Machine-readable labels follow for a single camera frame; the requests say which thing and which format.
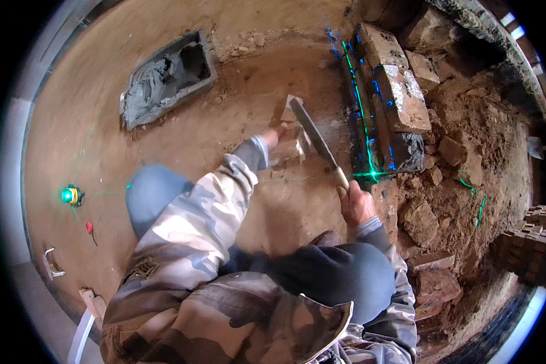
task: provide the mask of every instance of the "trowel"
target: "trowel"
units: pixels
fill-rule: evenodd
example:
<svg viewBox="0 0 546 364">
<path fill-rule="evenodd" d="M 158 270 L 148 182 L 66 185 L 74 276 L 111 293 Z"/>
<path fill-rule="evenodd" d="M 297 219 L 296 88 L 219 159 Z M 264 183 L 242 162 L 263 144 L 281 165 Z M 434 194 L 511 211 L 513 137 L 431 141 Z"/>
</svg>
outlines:
<svg viewBox="0 0 546 364">
<path fill-rule="evenodd" d="M 329 166 L 332 168 L 332 173 L 334 174 L 338 186 L 343 187 L 346 191 L 350 190 L 350 185 L 346 179 L 346 175 L 342 171 L 342 168 L 338 166 L 332 152 L 329 151 L 328 145 L 325 143 L 324 139 L 321 137 L 320 131 L 317 129 L 313 123 L 312 118 L 299 103 L 296 98 L 293 98 L 289 105 L 295 114 L 295 118 L 298 120 L 299 124 L 302 125 L 303 129 L 306 131 L 306 134 L 312 141 L 312 144 L 317 151 L 317 154 L 325 159 Z"/>
<path fill-rule="evenodd" d="M 526 140 L 528 141 L 528 154 L 536 159 L 544 160 L 544 150 L 546 150 L 546 146 L 542 145 L 540 138 L 537 136 L 529 136 Z"/>
</svg>

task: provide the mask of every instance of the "trowel handle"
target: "trowel handle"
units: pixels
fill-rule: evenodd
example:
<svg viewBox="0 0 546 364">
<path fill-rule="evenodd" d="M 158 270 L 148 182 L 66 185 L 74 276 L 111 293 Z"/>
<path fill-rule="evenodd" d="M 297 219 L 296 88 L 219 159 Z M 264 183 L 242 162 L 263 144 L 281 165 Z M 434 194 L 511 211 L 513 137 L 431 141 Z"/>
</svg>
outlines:
<svg viewBox="0 0 546 364">
<path fill-rule="evenodd" d="M 346 175 L 344 174 L 344 171 L 342 171 L 341 167 L 334 170 L 334 175 L 338 180 L 338 186 L 343 187 L 346 192 L 350 192 L 350 183 L 348 182 L 348 179 L 346 178 Z"/>
</svg>

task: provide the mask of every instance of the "concrete floor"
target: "concrete floor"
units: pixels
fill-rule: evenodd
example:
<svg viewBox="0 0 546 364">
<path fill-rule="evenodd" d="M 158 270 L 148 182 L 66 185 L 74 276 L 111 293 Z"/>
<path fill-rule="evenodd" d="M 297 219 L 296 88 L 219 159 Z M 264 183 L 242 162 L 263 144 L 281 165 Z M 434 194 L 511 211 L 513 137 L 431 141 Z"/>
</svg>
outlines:
<svg viewBox="0 0 546 364">
<path fill-rule="evenodd" d="M 275 4 L 274 16 L 269 9 L 273 4 L 261 1 L 243 3 L 240 12 L 231 1 L 210 2 L 210 9 L 208 2 L 184 3 L 155 1 L 150 6 L 130 0 L 103 15 L 57 64 L 36 102 L 24 168 L 29 236 L 36 261 L 45 249 L 56 248 L 53 256 L 67 274 L 56 278 L 53 288 L 75 312 L 85 309 L 82 287 L 93 288 L 109 302 L 137 244 L 124 193 L 138 167 L 164 164 L 197 180 L 242 140 L 275 125 L 287 93 L 302 97 L 318 120 L 332 120 L 342 109 L 341 71 L 331 66 L 333 55 L 322 40 L 323 21 L 317 13 L 329 15 L 326 21 L 335 26 L 343 2 L 319 1 L 318 7 L 283 2 Z M 253 56 L 218 65 L 213 91 L 178 107 L 163 122 L 132 133 L 120 130 L 119 95 L 130 72 L 196 27 L 209 34 L 215 30 L 219 40 L 270 30 L 271 41 Z M 304 32 L 311 35 L 302 36 Z M 221 94 L 227 95 L 226 102 L 215 104 Z M 332 135 L 330 148 L 338 163 L 348 167 L 347 134 Z M 238 244 L 281 254 L 326 229 L 346 238 L 324 167 L 313 159 L 261 174 Z M 67 184 L 86 193 L 76 214 L 60 201 Z M 87 221 L 94 224 L 98 247 L 87 234 Z"/>
</svg>

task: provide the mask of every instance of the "camouflage jacket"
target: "camouflage jacket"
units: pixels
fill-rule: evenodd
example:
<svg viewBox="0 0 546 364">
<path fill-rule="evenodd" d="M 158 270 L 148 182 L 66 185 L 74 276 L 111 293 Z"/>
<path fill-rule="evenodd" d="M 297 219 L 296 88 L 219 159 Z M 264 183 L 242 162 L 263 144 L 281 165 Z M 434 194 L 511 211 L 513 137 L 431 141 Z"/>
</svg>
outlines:
<svg viewBox="0 0 546 364">
<path fill-rule="evenodd" d="M 285 292 L 256 272 L 218 277 L 266 166 L 244 142 L 214 173 L 176 197 L 141 238 L 109 302 L 101 333 L 106 363 L 410 363 L 415 296 L 394 245 L 391 305 L 364 327 L 353 302 L 327 307 Z"/>
</svg>

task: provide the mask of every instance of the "red screwdriver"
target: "red screwdriver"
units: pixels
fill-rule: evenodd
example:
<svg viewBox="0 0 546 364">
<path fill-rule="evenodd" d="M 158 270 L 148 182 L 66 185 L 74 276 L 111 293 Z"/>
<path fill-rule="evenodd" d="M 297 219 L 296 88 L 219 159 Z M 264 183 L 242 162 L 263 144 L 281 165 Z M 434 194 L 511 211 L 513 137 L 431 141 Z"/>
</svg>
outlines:
<svg viewBox="0 0 546 364">
<path fill-rule="evenodd" d="M 93 238 L 93 242 L 95 243 L 95 246 L 99 246 L 97 245 L 97 242 L 95 241 L 95 236 L 93 236 L 93 224 L 88 221 L 85 226 L 87 227 L 87 233 Z"/>
</svg>

